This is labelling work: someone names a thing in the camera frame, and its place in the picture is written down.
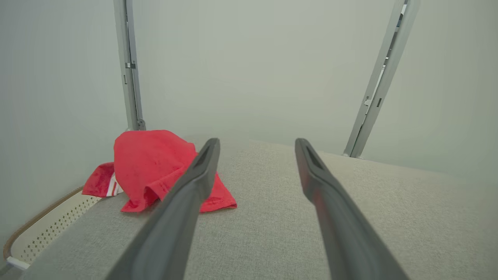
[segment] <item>perforated surface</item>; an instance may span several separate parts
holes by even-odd
[[[52,241],[99,200],[99,197],[81,193],[70,197],[16,239],[11,249],[12,256],[31,264]]]

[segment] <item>gray fabric surface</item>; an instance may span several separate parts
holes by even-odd
[[[22,270],[15,267],[9,267],[7,270],[2,270],[3,272],[5,273],[0,275],[0,280],[18,280],[22,274]]]
[[[207,138],[193,142],[197,148]],[[186,279],[327,279],[315,210],[293,147],[222,139],[219,174],[238,209],[202,214]],[[412,279],[498,279],[496,186],[319,153]],[[103,199],[23,279],[103,279],[149,213]]]

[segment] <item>white wall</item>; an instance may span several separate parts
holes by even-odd
[[[147,129],[342,153],[394,2],[134,1]]]
[[[0,2],[0,243],[113,161],[127,128],[112,1]]]
[[[496,1],[422,1],[362,157],[498,181]]]

